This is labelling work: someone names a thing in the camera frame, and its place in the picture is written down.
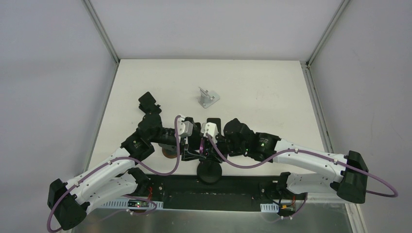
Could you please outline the dark phone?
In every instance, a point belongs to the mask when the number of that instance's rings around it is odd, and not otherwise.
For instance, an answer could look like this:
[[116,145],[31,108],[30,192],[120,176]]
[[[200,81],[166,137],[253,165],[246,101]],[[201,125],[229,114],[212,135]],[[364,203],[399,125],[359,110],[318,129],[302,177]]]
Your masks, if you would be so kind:
[[221,119],[218,117],[207,118],[208,123],[213,123],[217,126],[218,133],[221,133]]

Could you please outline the black round disc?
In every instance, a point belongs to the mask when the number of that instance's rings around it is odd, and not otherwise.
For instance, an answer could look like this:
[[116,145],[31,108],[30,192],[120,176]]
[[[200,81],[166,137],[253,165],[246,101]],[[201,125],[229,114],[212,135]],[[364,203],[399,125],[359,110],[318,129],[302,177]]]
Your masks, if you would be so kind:
[[201,161],[197,166],[197,177],[205,184],[217,183],[223,174],[222,167],[219,163],[213,161]]

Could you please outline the purple phone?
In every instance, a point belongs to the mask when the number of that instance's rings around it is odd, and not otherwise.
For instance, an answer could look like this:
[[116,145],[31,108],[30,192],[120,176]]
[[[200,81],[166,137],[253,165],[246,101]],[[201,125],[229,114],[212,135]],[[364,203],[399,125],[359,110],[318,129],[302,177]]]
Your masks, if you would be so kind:
[[206,140],[205,138],[202,138],[200,141],[200,146],[199,146],[199,153],[202,155],[205,155],[205,152],[206,152],[205,144],[206,144]]

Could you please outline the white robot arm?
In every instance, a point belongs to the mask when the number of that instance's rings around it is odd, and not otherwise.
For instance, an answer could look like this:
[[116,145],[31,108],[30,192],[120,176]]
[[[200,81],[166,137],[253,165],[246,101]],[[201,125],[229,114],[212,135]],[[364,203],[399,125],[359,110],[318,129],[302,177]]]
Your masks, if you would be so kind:
[[159,172],[144,163],[155,149],[153,143],[176,146],[181,152],[181,139],[175,129],[164,128],[159,114],[145,114],[136,130],[105,160],[84,173],[64,182],[56,179],[50,184],[47,231],[70,230],[79,225],[88,214],[111,199],[129,195],[146,184],[141,167],[158,176],[170,176],[178,169],[177,158],[173,169]]

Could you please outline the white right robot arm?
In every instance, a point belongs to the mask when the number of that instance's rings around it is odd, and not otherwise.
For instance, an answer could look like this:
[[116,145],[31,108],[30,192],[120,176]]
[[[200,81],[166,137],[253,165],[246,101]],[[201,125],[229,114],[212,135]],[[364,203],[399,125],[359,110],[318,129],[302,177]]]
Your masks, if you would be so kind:
[[277,135],[253,132],[238,119],[225,124],[223,132],[216,122],[202,124],[201,133],[206,147],[211,147],[218,158],[245,156],[257,161],[252,169],[265,163],[279,163],[308,170],[308,174],[282,172],[276,194],[288,199],[293,194],[333,193],[348,202],[363,204],[367,193],[369,171],[363,157],[356,151],[334,154],[311,150]]

